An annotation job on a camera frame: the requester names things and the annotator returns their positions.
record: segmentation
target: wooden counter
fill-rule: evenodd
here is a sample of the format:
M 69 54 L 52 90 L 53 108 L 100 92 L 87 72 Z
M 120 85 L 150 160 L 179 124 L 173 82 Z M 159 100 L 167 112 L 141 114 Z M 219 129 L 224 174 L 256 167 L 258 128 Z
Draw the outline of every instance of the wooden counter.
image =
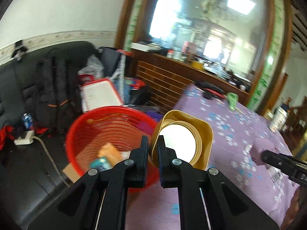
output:
M 214 75 L 200 71 L 174 59 L 157 54 L 133 50 L 130 75 L 143 80 L 152 89 L 150 103 L 161 108 L 162 113 L 171 110 L 184 89 L 195 81 L 207 81 L 228 92 L 236 93 L 239 102 L 246 105 L 248 93 Z

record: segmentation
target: black backpack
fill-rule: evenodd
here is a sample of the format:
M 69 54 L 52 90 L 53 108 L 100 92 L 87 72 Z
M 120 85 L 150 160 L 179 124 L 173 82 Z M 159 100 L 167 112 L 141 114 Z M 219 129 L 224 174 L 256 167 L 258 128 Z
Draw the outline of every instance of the black backpack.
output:
M 77 84 L 68 77 L 68 61 L 61 57 L 48 57 L 37 63 L 38 92 L 32 115 L 37 127 L 65 133 L 78 117 Z

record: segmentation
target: basket rim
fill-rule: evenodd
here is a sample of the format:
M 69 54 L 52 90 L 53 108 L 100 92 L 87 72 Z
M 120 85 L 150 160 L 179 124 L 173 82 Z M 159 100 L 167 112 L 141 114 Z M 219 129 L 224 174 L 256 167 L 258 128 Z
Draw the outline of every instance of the basket rim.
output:
M 66 155 L 68 158 L 68 162 L 70 164 L 72 164 L 73 168 L 75 169 L 75 171 L 80 175 L 84 175 L 86 173 L 86 171 L 83 171 L 79 164 L 76 161 L 76 157 L 74 156 L 73 153 L 73 136 L 74 133 L 76 132 L 80 122 L 84 121 L 84 118 L 87 118 L 88 116 L 90 116 L 91 114 L 96 115 L 97 112 L 101 112 L 101 113 L 126 113 L 126 114 L 133 114 L 134 116 L 140 116 L 140 118 L 142 117 L 142 120 L 140 121 L 145 121 L 149 126 L 151 126 L 153 128 L 153 130 L 155 129 L 155 126 L 157 124 L 157 122 L 152 119 L 150 116 L 148 116 L 147 114 L 138 111 L 136 109 L 132 109 L 132 108 L 128 108 L 128 107 L 124 107 L 124 106 L 104 106 L 104 107 L 100 107 L 100 108 L 96 108 L 92 111 L 88 111 L 86 113 L 83 113 L 81 116 L 79 116 L 74 122 L 73 124 L 70 126 L 68 133 L 66 135 L 66 140 L 65 140 L 65 151 L 66 151 Z

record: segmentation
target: sofa backrest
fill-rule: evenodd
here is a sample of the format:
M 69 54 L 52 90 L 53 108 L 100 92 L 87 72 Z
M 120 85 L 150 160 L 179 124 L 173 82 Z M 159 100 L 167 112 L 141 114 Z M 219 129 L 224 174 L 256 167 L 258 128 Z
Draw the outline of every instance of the sofa backrest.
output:
M 64 57 L 69 60 L 69 71 L 77 75 L 92 54 L 99 56 L 90 42 L 74 41 L 29 52 L 20 62 L 13 59 L 0 66 L 0 129 L 4 125 L 16 126 L 26 112 L 25 103 L 31 103 L 29 100 L 37 91 L 35 73 L 38 60 Z

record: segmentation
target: bolt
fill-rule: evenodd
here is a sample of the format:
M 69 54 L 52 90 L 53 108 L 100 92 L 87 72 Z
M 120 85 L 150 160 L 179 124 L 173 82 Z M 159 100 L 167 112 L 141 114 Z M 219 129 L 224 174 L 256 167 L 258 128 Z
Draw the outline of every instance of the bolt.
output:
M 131 160 L 131 159 L 125 160 L 125 165 L 130 166 L 130 165 L 132 165 L 132 164 L 134 164 L 134 161 L 133 161 L 133 160 Z
M 182 161 L 180 159 L 173 159 L 172 163 L 174 165 L 180 165 L 180 164 L 182 164 Z
M 211 169 L 209 169 L 209 173 L 210 173 L 211 175 L 217 175 L 218 172 L 219 172 L 219 171 L 218 171 L 216 168 L 211 168 Z
M 88 172 L 87 172 L 89 175 L 96 175 L 98 173 L 98 170 L 96 169 L 90 169 Z

